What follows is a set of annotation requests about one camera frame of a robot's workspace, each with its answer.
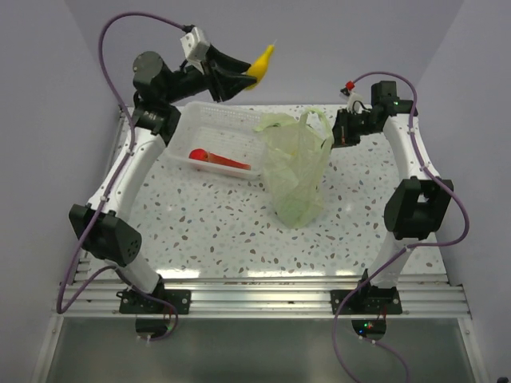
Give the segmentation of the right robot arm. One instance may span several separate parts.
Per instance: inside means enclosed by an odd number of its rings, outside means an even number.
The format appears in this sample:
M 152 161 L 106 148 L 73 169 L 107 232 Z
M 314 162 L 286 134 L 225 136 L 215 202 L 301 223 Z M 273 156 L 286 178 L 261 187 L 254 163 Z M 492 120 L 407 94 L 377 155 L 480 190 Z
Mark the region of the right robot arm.
M 376 260 L 367 271 L 371 286 L 355 295 L 357 307 L 374 313 L 384 303 L 380 289 L 397 286 L 410 251 L 409 245 L 423 243 L 437 231 L 445 217 L 453 189 L 451 180 L 443 180 L 431 164 L 418 127 L 418 112 L 412 100 L 402 100 L 394 81 L 371 86 L 370 107 L 356 108 L 361 97 L 351 95 L 352 84 L 343 92 L 348 105 L 339 109 L 332 129 L 334 148 L 353 147 L 363 136 L 381 133 L 387 139 L 398 169 L 399 184 L 384 208 L 387 234 Z

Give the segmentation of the light green avocado plastic bag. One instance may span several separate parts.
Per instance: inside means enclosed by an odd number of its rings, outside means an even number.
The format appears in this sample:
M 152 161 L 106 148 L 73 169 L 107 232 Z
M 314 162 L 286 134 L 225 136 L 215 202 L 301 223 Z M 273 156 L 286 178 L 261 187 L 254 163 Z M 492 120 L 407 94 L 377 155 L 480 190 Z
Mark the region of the light green avocado plastic bag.
M 334 143 L 325 113 L 265 113 L 254 132 L 266 147 L 262 175 L 276 215 L 286 227 L 306 226 L 324 205 L 321 183 Z

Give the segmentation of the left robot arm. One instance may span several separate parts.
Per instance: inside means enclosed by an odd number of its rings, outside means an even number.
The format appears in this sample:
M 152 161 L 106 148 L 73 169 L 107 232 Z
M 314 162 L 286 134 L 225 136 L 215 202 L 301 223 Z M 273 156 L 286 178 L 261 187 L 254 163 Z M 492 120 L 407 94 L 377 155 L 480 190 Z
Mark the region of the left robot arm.
M 228 101 L 257 82 L 250 64 L 210 46 L 199 61 L 172 71 L 153 51 L 133 62 L 135 109 L 127 116 L 129 134 L 114 165 L 84 205 L 73 205 L 69 218 L 79 248 L 114 267 L 140 290 L 138 304 L 148 313 L 161 311 L 166 294 L 160 276 L 140 254 L 141 234 L 128 223 L 134 200 L 147 173 L 167 148 L 181 113 L 175 102 L 209 91 L 216 102 Z

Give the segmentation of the yellow fake banana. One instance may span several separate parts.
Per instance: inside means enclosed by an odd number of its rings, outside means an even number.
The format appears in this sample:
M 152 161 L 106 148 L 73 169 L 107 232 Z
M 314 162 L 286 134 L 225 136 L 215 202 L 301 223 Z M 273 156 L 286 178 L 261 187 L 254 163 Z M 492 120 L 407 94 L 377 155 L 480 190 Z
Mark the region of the yellow fake banana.
M 255 78 L 255 84 L 247 86 L 245 91 L 254 89 L 263 80 L 267 73 L 271 57 L 275 51 L 275 44 L 276 41 L 268 45 L 264 52 L 251 64 L 251 66 L 245 72 L 247 76 Z

